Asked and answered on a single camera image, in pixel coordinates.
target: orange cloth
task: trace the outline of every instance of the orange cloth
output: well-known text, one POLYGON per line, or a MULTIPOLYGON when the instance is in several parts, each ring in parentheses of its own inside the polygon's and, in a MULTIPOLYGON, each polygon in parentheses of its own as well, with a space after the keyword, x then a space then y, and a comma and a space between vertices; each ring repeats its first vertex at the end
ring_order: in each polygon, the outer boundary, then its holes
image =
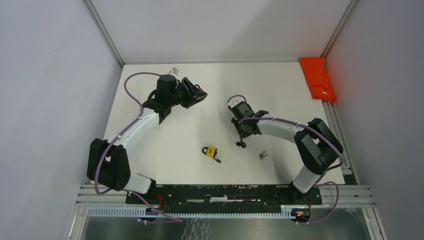
POLYGON ((334 95, 327 70, 324 69, 325 58, 302 57, 300 66, 305 76, 307 86, 313 99, 321 99, 330 103, 335 103, 337 98, 334 95))

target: black mounting plate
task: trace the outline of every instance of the black mounting plate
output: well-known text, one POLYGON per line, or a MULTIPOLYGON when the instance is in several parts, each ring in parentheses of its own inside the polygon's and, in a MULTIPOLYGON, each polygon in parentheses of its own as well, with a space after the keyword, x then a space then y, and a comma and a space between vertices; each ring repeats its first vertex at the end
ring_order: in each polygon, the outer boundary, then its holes
MULTIPOLYGON (((156 185, 152 182, 142 196, 150 204, 158 205, 159 194, 167 205, 166 213, 179 214, 281 213, 281 205, 307 206, 310 200, 312 205, 323 204, 318 188, 313 187, 295 201, 290 197, 288 185, 156 185)), ((134 194, 127 195, 125 202, 144 204, 134 194)))

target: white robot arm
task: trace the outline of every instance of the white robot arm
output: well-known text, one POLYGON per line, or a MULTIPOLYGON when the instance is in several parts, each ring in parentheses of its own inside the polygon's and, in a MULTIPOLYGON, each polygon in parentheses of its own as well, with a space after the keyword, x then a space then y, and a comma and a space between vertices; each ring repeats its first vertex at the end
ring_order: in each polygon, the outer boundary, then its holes
POLYGON ((131 172, 127 153, 150 130, 163 122, 171 113, 172 107, 181 105, 188 109, 208 95, 199 85, 193 85, 186 77, 181 81, 178 80, 177 73, 177 69, 173 68, 169 74, 159 76, 156 90, 152 91, 147 101, 142 104, 141 116, 140 109, 130 124, 125 125, 126 127, 122 130, 105 140, 97 138, 91 142, 87 167, 87 177, 90 180, 95 181, 102 155, 108 146, 117 139, 106 153, 106 157, 110 157, 110 161, 103 161, 98 173, 98 183, 116 191, 127 190, 145 194, 149 190, 152 180, 131 172))
POLYGON ((315 143, 314 139, 318 136, 313 131, 322 135, 340 153, 343 152, 339 141, 319 118, 314 118, 306 126, 299 121, 278 118, 264 110, 255 113, 245 101, 228 102, 228 108, 234 115, 231 122, 240 136, 238 146, 245 148, 243 139, 256 134, 271 135, 296 144, 304 165, 289 188, 300 195, 307 193, 339 157, 322 139, 315 143))

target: red wire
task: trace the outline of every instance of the red wire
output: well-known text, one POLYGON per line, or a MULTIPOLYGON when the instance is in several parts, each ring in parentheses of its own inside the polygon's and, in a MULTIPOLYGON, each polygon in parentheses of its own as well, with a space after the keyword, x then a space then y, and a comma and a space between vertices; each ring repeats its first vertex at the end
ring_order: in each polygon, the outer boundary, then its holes
POLYGON ((167 202, 165 202, 165 200, 161 197, 160 194, 158 194, 157 197, 159 198, 159 208, 161 208, 161 206, 162 206, 162 201, 165 204, 165 207, 162 211, 162 213, 164 213, 167 210, 167 202))

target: yellow padlock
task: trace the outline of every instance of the yellow padlock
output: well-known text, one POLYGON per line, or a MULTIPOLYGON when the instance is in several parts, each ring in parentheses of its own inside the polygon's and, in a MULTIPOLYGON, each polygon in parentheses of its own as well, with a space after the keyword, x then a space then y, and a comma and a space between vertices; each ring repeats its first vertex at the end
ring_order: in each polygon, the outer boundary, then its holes
POLYGON ((214 146, 204 147, 201 152, 205 154, 207 157, 214 159, 217 163, 221 163, 221 160, 215 159, 218 153, 218 149, 214 146))

